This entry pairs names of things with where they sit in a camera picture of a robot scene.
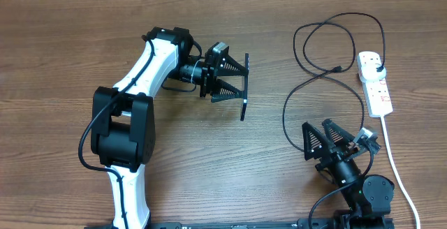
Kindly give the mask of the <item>Samsung Galaxy smartphone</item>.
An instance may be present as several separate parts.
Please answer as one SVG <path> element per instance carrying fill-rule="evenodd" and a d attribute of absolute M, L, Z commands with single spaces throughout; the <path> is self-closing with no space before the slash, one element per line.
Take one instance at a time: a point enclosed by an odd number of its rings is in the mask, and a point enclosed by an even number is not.
<path fill-rule="evenodd" d="M 245 114 L 247 111 L 247 105 L 248 105 L 248 99 L 243 98 L 242 99 L 242 107 L 241 107 L 241 113 L 240 113 L 240 121 L 244 121 Z"/>

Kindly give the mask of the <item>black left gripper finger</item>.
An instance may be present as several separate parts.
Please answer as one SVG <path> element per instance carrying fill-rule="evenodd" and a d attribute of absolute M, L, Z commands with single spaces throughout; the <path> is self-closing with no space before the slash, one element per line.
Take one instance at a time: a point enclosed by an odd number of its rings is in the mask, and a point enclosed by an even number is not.
<path fill-rule="evenodd" d="M 212 103 L 220 101 L 227 101 L 231 99 L 241 98 L 243 103 L 248 102 L 248 82 L 249 78 L 244 76 L 242 78 L 243 90 L 234 87 L 233 85 L 218 79 L 212 90 Z"/>
<path fill-rule="evenodd" d="M 229 54 L 220 54 L 218 58 L 218 76 L 246 76 L 249 69 L 239 64 Z"/>

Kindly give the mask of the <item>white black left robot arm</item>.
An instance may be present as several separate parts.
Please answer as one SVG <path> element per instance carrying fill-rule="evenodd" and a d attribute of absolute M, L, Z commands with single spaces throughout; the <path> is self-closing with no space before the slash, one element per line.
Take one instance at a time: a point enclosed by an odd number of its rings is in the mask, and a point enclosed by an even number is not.
<path fill-rule="evenodd" d="M 145 166 L 154 151 L 154 97 L 168 79 L 192 84 L 213 103 L 242 99 L 247 109 L 249 57 L 239 64 L 229 46 L 215 43 L 192 55 L 199 45 L 189 30 L 154 27 L 142 36 L 145 49 L 133 68 L 111 88 L 93 96 L 91 151 L 100 171 L 109 175 L 115 217 L 109 228 L 149 228 L 151 213 L 145 199 Z"/>

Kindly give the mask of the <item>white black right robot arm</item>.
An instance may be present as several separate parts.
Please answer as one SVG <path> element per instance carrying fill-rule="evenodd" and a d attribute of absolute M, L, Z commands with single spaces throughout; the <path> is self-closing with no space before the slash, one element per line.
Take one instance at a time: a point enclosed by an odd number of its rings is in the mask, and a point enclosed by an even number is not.
<path fill-rule="evenodd" d="M 316 170 L 327 172 L 337 189 L 320 198 L 307 218 L 298 219 L 298 227 L 393 229 L 393 220 L 387 215 L 395 185 L 387 177 L 369 174 L 381 148 L 376 133 L 363 127 L 352 135 L 330 119 L 324 120 L 322 127 L 324 131 L 308 122 L 302 125 L 305 160 L 318 160 Z M 316 208 L 337 193 L 349 208 L 335 211 L 331 218 L 315 219 Z"/>

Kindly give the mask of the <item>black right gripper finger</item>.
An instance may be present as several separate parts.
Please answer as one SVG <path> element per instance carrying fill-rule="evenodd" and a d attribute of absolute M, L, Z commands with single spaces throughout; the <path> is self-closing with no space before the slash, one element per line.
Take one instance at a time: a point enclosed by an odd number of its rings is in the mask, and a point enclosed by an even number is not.
<path fill-rule="evenodd" d="M 302 125 L 302 133 L 306 161 L 311 158 L 318 159 L 328 154 L 330 141 L 324 133 L 320 132 L 308 122 Z"/>
<path fill-rule="evenodd" d="M 322 126 L 324 128 L 326 138 L 329 139 L 329 141 L 331 141 L 336 147 L 348 147 L 354 141 L 355 137 L 352 134 L 345 131 L 331 119 L 324 120 L 322 122 Z"/>

